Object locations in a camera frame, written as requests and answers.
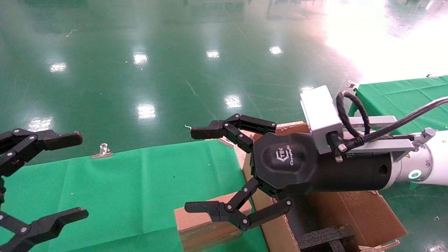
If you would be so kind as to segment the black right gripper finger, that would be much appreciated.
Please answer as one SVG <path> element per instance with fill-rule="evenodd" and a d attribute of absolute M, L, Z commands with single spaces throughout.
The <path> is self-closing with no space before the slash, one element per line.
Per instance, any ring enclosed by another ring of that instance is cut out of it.
<path fill-rule="evenodd" d="M 249 131 L 257 134 L 275 133 L 277 124 L 259 118 L 241 114 L 234 114 L 225 120 L 212 121 L 206 127 L 193 127 L 192 139 L 219 139 L 227 138 L 246 153 L 253 152 L 253 140 L 241 132 Z"/>
<path fill-rule="evenodd" d="M 286 214 L 293 205 L 291 199 L 286 197 L 249 215 L 243 214 L 240 211 L 241 207 L 248 202 L 257 189 L 262 188 L 262 185 L 258 179 L 251 178 L 227 203 L 220 201 L 186 202 L 184 209 L 188 213 L 207 213 L 212 222 L 229 222 L 241 231 L 248 231 Z"/>

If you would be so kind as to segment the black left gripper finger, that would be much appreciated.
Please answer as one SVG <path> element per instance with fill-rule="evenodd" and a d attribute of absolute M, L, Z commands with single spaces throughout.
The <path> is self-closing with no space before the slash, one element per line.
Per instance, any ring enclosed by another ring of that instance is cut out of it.
<path fill-rule="evenodd" d="M 58 134 L 53 130 L 27 131 L 16 128 L 0 135 L 0 175 L 9 177 L 42 151 L 53 151 L 83 143 L 83 136 L 75 131 Z"/>
<path fill-rule="evenodd" d="M 0 225 L 14 233 L 14 236 L 0 246 L 2 252 L 28 252 L 36 245 L 57 238 L 62 229 L 70 223 L 86 219 L 89 213 L 85 208 L 76 207 L 66 211 L 41 217 L 27 224 L 0 212 Z"/>

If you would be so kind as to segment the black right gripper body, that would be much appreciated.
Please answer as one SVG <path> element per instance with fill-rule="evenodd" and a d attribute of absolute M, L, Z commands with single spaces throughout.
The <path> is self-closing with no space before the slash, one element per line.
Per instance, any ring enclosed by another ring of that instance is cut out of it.
<path fill-rule="evenodd" d="M 381 190 L 392 172 L 389 154 L 346 157 L 320 154 L 309 133 L 267 133 L 254 144 L 252 174 L 269 196 Z"/>

